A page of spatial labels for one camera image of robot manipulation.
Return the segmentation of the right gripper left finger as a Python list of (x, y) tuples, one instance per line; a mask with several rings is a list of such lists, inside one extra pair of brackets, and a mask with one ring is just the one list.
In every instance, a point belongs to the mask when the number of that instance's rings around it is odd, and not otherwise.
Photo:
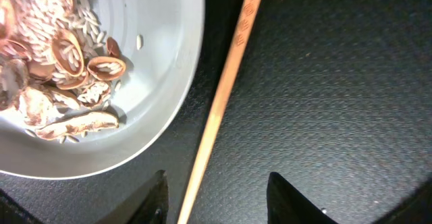
[(167, 174), (159, 170), (96, 224), (166, 224), (168, 211)]

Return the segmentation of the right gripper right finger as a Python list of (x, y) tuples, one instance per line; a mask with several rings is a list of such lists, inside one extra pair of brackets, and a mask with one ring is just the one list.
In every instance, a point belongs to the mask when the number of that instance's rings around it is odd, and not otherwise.
[(337, 224), (277, 172), (267, 183), (267, 223)]

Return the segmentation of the round black serving tray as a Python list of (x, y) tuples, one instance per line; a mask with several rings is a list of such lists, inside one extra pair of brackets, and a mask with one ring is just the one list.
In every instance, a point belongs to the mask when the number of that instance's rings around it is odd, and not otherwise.
[[(162, 170), (175, 223), (242, 1), (206, 0), (191, 89), (141, 155), (1, 189), (43, 223), (117, 223)], [(431, 222), (431, 0), (262, 0), (189, 221), (266, 223), (273, 172), (338, 223)]]

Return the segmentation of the pile of food scraps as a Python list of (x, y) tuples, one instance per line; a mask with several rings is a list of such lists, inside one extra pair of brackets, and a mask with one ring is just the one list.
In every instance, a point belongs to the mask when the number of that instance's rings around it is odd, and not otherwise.
[(42, 140), (118, 128), (127, 64), (90, 0), (1, 0), (1, 113)]

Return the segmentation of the grey round plate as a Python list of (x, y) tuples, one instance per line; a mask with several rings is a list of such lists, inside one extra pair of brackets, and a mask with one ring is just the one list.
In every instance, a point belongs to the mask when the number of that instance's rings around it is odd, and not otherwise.
[(29, 136), (1, 114), (1, 172), (74, 179), (112, 170), (147, 149), (168, 127), (192, 83), (203, 38), (205, 0), (89, 0), (127, 63), (108, 112), (119, 127), (59, 143)]

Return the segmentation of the wooden chopstick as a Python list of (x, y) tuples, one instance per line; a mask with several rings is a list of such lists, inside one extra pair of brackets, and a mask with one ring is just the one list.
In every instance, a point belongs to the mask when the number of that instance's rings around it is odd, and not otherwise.
[(217, 138), (261, 0), (243, 0), (225, 65), (202, 133), (177, 224), (187, 224)]

